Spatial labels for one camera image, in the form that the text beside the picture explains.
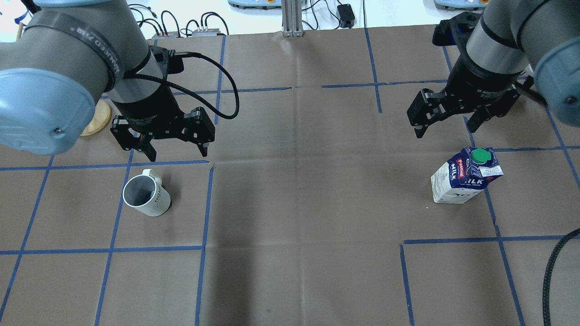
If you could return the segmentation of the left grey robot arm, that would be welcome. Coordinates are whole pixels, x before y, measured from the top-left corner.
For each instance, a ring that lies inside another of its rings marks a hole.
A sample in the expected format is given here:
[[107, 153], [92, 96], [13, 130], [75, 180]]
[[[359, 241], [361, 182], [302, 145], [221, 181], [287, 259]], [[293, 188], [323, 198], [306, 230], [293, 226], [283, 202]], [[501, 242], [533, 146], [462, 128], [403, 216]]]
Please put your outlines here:
[[21, 39], [1, 44], [1, 144], [37, 155], [70, 150], [107, 95], [122, 149], [155, 161], [153, 139], [180, 139], [207, 156], [215, 140], [204, 103], [182, 111], [167, 76], [185, 53], [151, 46], [123, 0], [38, 0]]

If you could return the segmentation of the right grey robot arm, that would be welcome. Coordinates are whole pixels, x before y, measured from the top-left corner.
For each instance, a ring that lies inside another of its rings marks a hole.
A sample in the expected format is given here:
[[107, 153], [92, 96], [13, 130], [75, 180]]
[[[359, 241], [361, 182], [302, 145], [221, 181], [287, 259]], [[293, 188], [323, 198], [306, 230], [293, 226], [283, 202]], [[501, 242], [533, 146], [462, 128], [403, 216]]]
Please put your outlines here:
[[421, 89], [408, 108], [416, 137], [456, 114], [471, 114], [472, 133], [505, 116], [520, 95], [516, 80], [526, 67], [555, 117], [579, 126], [579, 31], [577, 0], [492, 0], [480, 15], [441, 21], [432, 43], [455, 45], [460, 55], [444, 89]]

